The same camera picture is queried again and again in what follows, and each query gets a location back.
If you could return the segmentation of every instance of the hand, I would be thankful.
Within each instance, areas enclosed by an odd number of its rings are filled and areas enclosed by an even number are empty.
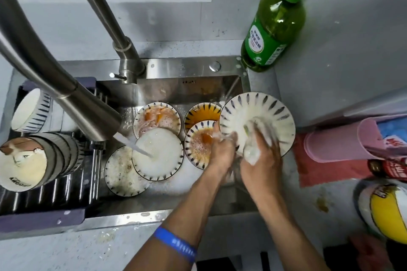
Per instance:
[[[220,140],[219,121],[213,127],[212,147],[208,167],[216,169],[222,178],[226,177],[236,154],[237,133],[232,132],[230,139]]]
[[[257,146],[261,152],[254,166],[245,159],[240,163],[243,183],[254,202],[265,194],[279,195],[282,175],[282,159],[280,144],[273,143],[270,148],[263,135],[255,130]]]

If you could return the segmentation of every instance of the running water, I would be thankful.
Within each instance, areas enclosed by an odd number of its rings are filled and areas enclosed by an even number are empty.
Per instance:
[[[127,138],[125,138],[122,134],[120,134],[119,132],[117,132],[115,135],[113,135],[113,138],[115,138],[116,140],[118,140],[119,142],[125,144],[126,146],[130,147],[131,149],[144,154],[146,156],[148,156],[149,158],[152,158],[153,156],[151,154],[149,154],[148,152],[140,149],[139,147],[137,147],[135,145],[135,143],[131,142],[130,140],[128,140]]]

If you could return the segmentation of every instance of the red towel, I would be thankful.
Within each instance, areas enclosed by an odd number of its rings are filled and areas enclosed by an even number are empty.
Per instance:
[[[300,175],[300,187],[373,176],[368,168],[367,160],[349,160],[331,163],[315,162],[304,150],[304,137],[305,134],[297,134],[293,145],[294,156]]]

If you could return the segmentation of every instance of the pink container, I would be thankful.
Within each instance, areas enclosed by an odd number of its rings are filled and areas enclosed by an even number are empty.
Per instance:
[[[333,129],[307,134],[304,149],[318,163],[344,160],[382,159],[372,155],[364,146],[385,149],[376,121],[395,116],[371,117]]]

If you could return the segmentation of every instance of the dish soap bottle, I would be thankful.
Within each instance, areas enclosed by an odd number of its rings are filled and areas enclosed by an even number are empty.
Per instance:
[[[270,68],[296,39],[305,23],[301,0],[260,0],[250,30],[242,44],[244,67],[256,72]]]

